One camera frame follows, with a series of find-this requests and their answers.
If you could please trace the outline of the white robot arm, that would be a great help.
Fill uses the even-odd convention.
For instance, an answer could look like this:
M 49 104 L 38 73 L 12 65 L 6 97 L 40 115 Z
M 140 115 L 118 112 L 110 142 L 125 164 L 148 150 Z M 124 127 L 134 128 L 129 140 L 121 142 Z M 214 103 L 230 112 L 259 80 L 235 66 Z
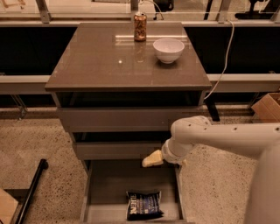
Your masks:
M 212 146 L 258 161 L 251 183 L 245 224 L 280 224 L 280 124 L 213 125 L 204 116 L 178 119 L 161 149 L 146 157 L 142 166 L 164 161 L 181 164 L 198 144 Z

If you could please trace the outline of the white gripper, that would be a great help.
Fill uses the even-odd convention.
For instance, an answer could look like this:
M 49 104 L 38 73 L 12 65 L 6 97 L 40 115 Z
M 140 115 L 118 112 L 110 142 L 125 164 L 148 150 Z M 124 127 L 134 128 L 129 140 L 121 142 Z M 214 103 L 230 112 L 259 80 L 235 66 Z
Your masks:
M 151 167 L 161 165 L 164 160 L 170 164 L 182 165 L 183 160 L 186 158 L 186 154 L 187 148 L 183 144 L 177 143 L 175 140 L 170 138 L 165 141 L 161 151 L 155 150 L 148 157 L 144 158 L 142 166 Z

